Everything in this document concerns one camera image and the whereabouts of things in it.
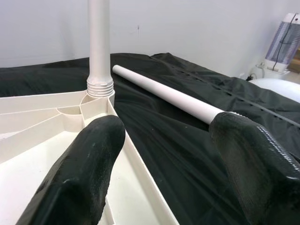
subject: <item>white plastic rod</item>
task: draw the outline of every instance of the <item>white plastic rod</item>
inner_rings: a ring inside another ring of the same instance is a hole
[[[173,88],[165,86],[152,79],[144,77],[124,67],[116,65],[112,68],[112,70],[114,73],[120,75],[126,80],[135,83],[141,88],[155,94],[156,96],[182,109],[183,111],[186,111],[187,113],[195,116],[207,124],[210,124],[217,114],[223,112],[221,109],[218,109]]]
[[[90,75],[88,93],[96,97],[113,94],[110,69],[109,0],[89,0]]]

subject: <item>white wall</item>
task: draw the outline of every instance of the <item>white wall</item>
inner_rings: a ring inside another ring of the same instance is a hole
[[[170,52],[229,76],[263,59],[298,0],[111,0],[111,51]],[[87,0],[0,1],[0,67],[89,55]]]

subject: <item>power cord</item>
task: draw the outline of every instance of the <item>power cord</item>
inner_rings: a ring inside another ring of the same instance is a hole
[[[290,30],[290,28],[291,28],[291,25],[292,25],[292,22],[293,22],[293,20],[295,19],[296,15],[297,15],[297,13],[295,13],[295,15],[293,16],[293,18],[292,18],[292,20],[291,20],[291,22],[290,22],[290,24],[289,24],[289,27],[287,28],[287,31],[286,31],[286,33],[285,33],[285,36],[284,36],[283,39],[280,41],[280,47],[279,47],[279,50],[278,50],[278,53],[277,53],[277,57],[276,57],[276,61],[275,61],[275,64],[274,64],[272,70],[274,70],[276,64],[278,63],[278,58],[279,58],[279,53],[280,53],[281,47],[282,47],[282,45],[283,45],[283,43],[284,43],[284,41],[285,41],[286,35],[287,35],[287,33],[289,32],[289,30]]]

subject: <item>black plastic sheet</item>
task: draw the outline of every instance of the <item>black plastic sheet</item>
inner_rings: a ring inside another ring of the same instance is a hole
[[[171,54],[113,54],[121,65],[265,126],[300,159],[300,104]],[[1,97],[86,89],[88,59],[0,69]],[[208,125],[112,75],[115,109],[182,225],[247,225]]]

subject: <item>vertical white pole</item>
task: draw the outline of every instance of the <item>vertical white pole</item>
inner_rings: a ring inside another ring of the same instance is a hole
[[[90,75],[88,94],[106,97],[114,94],[110,69],[109,0],[89,0]]]

